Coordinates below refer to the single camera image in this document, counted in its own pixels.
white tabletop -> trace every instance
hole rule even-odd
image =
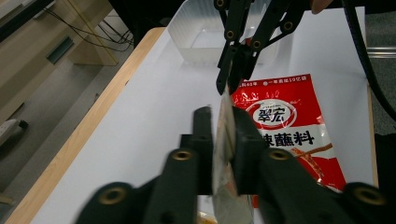
[[[364,24],[362,9],[359,15]],[[185,63],[165,30],[33,223],[73,223],[103,185],[121,181],[138,187],[158,175],[180,135],[191,133],[196,108],[212,106],[215,131],[218,73],[214,63]],[[300,74],[313,78],[346,181],[373,184],[367,83],[342,9],[306,12],[295,33],[280,40],[275,61],[258,65],[252,79]],[[208,203],[200,206],[210,210]]]

gray floor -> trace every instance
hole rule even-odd
[[[121,33],[126,30],[116,14],[110,14],[107,20]],[[395,24],[396,13],[368,16],[368,45],[396,46]],[[0,204],[0,223],[32,187],[131,52],[132,48],[116,52],[120,60],[117,66],[76,65],[64,60],[16,112],[13,118],[25,119],[30,126],[25,132],[18,130],[0,146],[0,192],[15,200],[12,205]],[[396,105],[395,60],[373,60],[379,82],[393,105]],[[395,122],[374,97],[373,111],[375,132],[395,133]]]

package logo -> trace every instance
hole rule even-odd
[[[289,127],[297,118],[296,108],[282,100],[260,100],[247,108],[256,126],[264,130]]]

red food package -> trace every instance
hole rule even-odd
[[[332,143],[310,75],[243,82],[232,95],[245,109],[270,147],[298,157],[320,185],[340,191],[346,181]]]

plastic box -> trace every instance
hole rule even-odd
[[[256,0],[250,7],[242,39],[254,35],[270,0]],[[168,25],[180,54],[191,63],[217,63],[225,44],[224,27],[213,0],[187,0]],[[262,50],[258,63],[270,63],[277,43]]]

